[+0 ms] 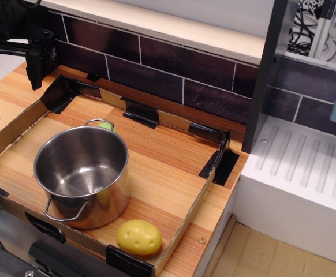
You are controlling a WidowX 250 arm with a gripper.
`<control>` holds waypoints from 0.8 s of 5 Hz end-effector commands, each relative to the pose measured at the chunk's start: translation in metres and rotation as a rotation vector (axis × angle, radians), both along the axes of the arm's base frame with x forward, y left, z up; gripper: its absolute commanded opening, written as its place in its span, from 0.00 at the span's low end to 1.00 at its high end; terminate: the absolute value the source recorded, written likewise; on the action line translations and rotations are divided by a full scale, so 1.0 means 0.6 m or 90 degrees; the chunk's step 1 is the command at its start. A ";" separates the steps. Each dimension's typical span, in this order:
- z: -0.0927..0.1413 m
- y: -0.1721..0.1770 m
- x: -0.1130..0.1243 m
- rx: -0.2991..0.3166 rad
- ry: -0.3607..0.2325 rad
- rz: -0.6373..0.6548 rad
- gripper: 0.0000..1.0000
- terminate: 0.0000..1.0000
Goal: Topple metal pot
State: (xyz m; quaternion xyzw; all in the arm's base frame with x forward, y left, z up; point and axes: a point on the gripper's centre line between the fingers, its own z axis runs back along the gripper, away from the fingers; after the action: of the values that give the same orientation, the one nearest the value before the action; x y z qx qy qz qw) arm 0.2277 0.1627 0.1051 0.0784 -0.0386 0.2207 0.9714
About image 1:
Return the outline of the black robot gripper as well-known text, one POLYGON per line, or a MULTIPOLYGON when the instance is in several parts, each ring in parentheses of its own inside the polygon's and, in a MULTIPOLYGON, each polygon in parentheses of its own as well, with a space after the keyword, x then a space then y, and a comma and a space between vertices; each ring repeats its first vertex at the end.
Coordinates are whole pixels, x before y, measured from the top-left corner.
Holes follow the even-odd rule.
POLYGON ((31 16, 41 1, 0 1, 0 54, 24 57, 33 90, 42 86, 43 69, 56 68, 54 32, 31 16))

